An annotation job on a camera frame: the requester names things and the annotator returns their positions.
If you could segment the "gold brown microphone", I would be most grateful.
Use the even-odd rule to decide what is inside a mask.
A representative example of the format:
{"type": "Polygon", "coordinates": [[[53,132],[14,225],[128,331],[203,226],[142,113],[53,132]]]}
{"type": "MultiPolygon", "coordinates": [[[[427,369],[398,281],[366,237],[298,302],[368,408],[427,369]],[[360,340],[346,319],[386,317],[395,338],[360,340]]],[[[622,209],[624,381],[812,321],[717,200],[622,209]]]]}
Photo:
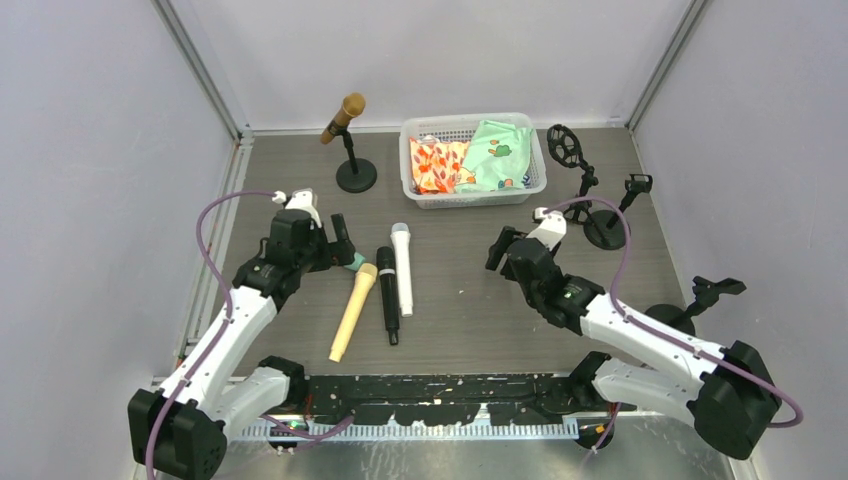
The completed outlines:
{"type": "Polygon", "coordinates": [[[325,127],[320,136],[320,142],[327,145],[334,138],[342,135],[351,121],[359,117],[365,110],[366,99],[359,92],[353,92],[344,97],[341,107],[325,127]]]}

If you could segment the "green microphone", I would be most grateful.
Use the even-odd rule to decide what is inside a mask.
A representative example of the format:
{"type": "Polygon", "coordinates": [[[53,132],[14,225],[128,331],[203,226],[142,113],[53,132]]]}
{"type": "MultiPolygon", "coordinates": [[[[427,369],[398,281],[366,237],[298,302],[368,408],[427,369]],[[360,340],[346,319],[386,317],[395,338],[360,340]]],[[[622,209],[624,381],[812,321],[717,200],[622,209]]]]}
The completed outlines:
{"type": "Polygon", "coordinates": [[[353,256],[352,262],[345,265],[344,268],[353,272],[357,272],[365,262],[365,257],[361,253],[356,252],[353,256]]]}

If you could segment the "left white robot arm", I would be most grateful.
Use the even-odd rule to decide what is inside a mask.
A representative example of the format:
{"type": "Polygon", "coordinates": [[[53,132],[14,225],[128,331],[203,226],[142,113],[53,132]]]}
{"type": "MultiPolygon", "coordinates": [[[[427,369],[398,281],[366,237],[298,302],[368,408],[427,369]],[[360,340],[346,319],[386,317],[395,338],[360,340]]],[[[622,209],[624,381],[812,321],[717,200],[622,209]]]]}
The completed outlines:
{"type": "Polygon", "coordinates": [[[268,410],[304,399],[302,366],[277,356],[234,387],[228,382],[305,274],[353,262],[356,249],[343,215],[330,219],[335,241],[307,208],[278,211],[259,252],[237,270],[222,310],[189,356],[156,390],[132,396],[132,453],[150,474],[210,479],[233,438],[268,410]]]}

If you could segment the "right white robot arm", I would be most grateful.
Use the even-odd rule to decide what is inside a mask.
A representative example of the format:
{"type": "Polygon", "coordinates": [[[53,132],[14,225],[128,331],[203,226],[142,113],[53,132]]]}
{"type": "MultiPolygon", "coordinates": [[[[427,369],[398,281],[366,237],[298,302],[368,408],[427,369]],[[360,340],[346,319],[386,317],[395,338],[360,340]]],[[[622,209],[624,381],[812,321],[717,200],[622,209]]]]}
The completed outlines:
{"type": "Polygon", "coordinates": [[[749,458],[782,405],[759,351],[725,347],[664,324],[565,274],[536,233],[505,227],[488,249],[488,270],[515,281],[549,324],[606,343],[642,361],[589,353],[571,374],[591,399],[653,410],[690,427],[731,458],[749,458]]]}

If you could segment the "black round-base mic stand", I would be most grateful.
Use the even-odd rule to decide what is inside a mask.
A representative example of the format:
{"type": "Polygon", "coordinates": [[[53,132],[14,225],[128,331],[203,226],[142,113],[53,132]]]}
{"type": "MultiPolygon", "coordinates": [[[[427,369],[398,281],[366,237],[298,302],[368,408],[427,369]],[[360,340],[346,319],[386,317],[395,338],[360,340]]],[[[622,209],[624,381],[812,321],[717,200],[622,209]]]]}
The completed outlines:
{"type": "Polygon", "coordinates": [[[378,178],[378,172],[372,162],[359,158],[354,152],[354,142],[347,130],[341,132],[344,148],[348,159],[336,171],[337,185],[348,193],[362,193],[373,187],[378,178]]]}

